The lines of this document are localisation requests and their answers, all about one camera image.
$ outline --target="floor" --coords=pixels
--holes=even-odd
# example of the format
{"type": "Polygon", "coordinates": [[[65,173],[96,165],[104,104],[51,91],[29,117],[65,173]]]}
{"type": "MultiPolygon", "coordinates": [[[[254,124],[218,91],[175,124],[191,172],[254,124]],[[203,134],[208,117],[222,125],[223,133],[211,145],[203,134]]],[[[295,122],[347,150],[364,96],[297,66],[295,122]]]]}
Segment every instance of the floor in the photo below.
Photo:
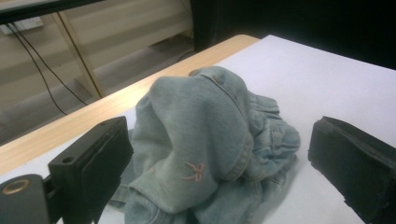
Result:
{"type": "MultiPolygon", "coordinates": [[[[106,94],[110,94],[192,54],[192,40],[177,35],[97,68],[94,73],[103,83],[106,94]]],[[[86,104],[94,101],[91,94],[76,80],[65,84],[86,104]]],[[[84,106],[61,85],[52,88],[51,92],[59,107],[66,114],[84,106]]],[[[0,146],[63,116],[64,114],[51,101],[46,91],[1,110],[0,146]]]]}

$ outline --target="white table surface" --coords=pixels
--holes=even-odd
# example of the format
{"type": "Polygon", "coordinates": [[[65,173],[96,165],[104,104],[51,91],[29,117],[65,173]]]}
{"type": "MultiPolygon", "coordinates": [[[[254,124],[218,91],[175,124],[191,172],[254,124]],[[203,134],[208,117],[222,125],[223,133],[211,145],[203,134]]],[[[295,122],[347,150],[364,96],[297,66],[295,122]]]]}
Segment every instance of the white table surface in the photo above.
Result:
{"type": "MultiPolygon", "coordinates": [[[[281,203],[262,206],[254,224],[361,224],[343,196],[307,160],[313,125],[323,116],[341,119],[396,147],[396,71],[362,63],[275,36],[220,62],[252,92],[277,100],[282,118],[302,137],[297,174],[281,203]]],[[[134,126],[134,109],[123,115],[134,126]]],[[[24,174],[49,174],[47,163],[60,147],[0,176],[0,183],[24,174]]],[[[123,213],[107,207],[100,223],[123,223],[123,213]]]]}

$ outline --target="light blue denim fabric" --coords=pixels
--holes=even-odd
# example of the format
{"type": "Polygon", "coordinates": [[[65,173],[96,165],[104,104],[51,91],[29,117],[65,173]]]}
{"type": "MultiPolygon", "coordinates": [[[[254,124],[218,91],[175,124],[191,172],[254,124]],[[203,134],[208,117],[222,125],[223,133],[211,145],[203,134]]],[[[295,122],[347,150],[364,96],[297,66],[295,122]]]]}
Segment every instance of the light blue denim fabric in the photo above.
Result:
{"type": "Polygon", "coordinates": [[[127,224],[249,223],[279,192],[299,134],[221,67],[161,77],[136,106],[127,224]]]}

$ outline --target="jeans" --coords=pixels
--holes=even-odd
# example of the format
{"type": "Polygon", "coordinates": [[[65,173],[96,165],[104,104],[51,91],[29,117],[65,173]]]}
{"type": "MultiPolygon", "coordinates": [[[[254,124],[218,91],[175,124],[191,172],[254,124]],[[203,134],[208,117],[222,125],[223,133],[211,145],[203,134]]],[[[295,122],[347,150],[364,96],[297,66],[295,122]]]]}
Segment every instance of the jeans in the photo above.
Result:
{"type": "Polygon", "coordinates": [[[136,106],[125,222],[249,223],[296,162],[275,100],[221,68],[161,77],[136,106]]]}

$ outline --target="table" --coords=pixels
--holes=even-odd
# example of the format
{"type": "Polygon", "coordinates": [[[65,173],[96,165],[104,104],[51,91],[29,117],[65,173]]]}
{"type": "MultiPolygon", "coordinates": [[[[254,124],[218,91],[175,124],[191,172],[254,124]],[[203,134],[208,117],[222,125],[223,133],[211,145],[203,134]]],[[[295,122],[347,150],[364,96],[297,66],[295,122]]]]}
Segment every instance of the table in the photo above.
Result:
{"type": "MultiPolygon", "coordinates": [[[[94,124],[123,113],[133,125],[133,107],[156,78],[186,76],[195,68],[214,63],[238,74],[252,92],[276,99],[281,117],[302,137],[297,153],[300,161],[290,187],[285,189],[286,198],[262,206],[252,223],[363,223],[345,205],[335,187],[310,165],[310,136],[315,121],[328,116],[351,123],[396,147],[396,71],[275,36],[261,41],[245,35],[234,37],[0,147],[0,181],[32,172],[32,167],[38,174],[47,174],[44,161],[56,156],[94,124]],[[24,162],[27,164],[4,174],[24,162]]],[[[121,213],[107,208],[100,223],[122,221],[121,213]]]]}

